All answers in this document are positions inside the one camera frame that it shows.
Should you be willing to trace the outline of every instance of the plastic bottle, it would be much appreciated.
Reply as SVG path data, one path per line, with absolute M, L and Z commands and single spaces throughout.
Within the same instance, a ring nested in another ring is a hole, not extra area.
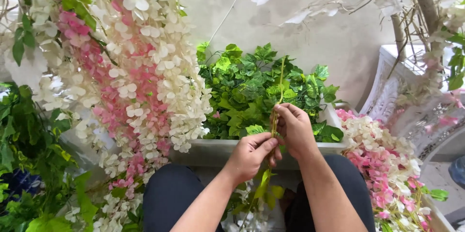
M 450 164 L 449 174 L 457 185 L 465 189 L 465 156 L 457 158 Z

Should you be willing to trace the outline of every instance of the person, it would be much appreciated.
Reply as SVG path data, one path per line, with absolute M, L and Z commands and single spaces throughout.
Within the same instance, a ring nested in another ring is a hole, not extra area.
M 167 164 L 150 178 L 144 193 L 145 232 L 222 232 L 219 221 L 235 187 L 252 179 L 278 144 L 285 144 L 299 163 L 303 182 L 284 212 L 287 232 L 375 232 L 368 188 L 358 169 L 340 155 L 323 156 L 308 114 L 284 103 L 277 132 L 243 137 L 228 162 L 204 188 L 185 166 Z M 281 160 L 280 149 L 269 157 Z

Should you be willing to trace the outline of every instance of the white plastic tub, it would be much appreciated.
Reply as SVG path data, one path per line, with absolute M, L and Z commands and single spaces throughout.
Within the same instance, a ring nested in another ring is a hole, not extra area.
M 327 104 L 326 109 L 319 114 L 318 121 L 324 120 L 330 126 L 342 128 L 340 119 L 331 104 Z M 194 139 L 190 143 L 192 147 L 188 153 L 171 150 L 170 158 L 172 162 L 190 166 L 222 167 L 228 160 L 238 140 Z M 348 144 L 349 142 L 345 136 L 341 143 L 317 142 L 318 148 L 323 154 L 340 153 L 347 148 Z M 283 160 L 277 166 L 278 169 L 299 169 L 298 167 L 297 162 L 288 153 L 283 155 Z

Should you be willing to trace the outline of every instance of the dark pants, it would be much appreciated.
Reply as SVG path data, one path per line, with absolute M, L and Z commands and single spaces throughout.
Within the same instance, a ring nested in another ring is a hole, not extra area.
M 327 155 L 325 160 L 368 231 L 375 232 L 368 188 L 358 169 L 340 155 Z M 160 168 L 150 178 L 144 193 L 144 231 L 169 232 L 203 189 L 199 178 L 188 167 L 168 164 Z M 303 182 L 298 185 L 297 196 L 284 217 L 287 232 L 315 231 Z M 223 231 L 218 224 L 216 232 Z

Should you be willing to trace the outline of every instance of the left hand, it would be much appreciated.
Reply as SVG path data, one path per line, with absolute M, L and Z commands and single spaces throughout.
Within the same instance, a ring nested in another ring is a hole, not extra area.
M 271 133 L 264 132 L 241 138 L 223 172 L 232 178 L 236 187 L 242 182 L 252 179 L 259 171 L 263 159 L 278 146 L 278 140 L 271 138 Z M 270 166 L 276 167 L 276 160 L 282 160 L 281 150 L 274 150 L 270 157 Z

